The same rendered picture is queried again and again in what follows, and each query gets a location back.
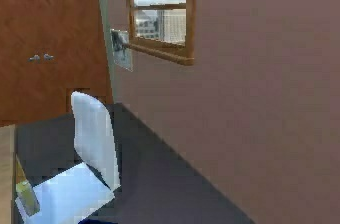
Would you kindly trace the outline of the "white chair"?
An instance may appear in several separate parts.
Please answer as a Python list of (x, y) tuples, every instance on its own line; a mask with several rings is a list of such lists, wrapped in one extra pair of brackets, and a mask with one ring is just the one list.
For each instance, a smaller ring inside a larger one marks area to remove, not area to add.
[(120, 186), (109, 111), (71, 94), (72, 112), (17, 125), (15, 160), (24, 177), (14, 197), (23, 224), (78, 224), (114, 199)]

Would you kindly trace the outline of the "wooden framed window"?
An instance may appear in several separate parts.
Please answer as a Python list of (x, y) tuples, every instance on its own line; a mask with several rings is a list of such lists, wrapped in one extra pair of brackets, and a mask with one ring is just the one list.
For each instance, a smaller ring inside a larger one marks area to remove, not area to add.
[(126, 0), (130, 49), (194, 64), (196, 0)]

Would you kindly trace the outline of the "brown wooden cupboard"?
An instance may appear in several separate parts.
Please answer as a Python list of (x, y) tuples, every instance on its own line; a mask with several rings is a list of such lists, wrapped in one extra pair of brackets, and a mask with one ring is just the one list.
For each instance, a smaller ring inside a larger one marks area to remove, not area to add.
[(99, 0), (0, 0), (0, 127), (113, 101)]

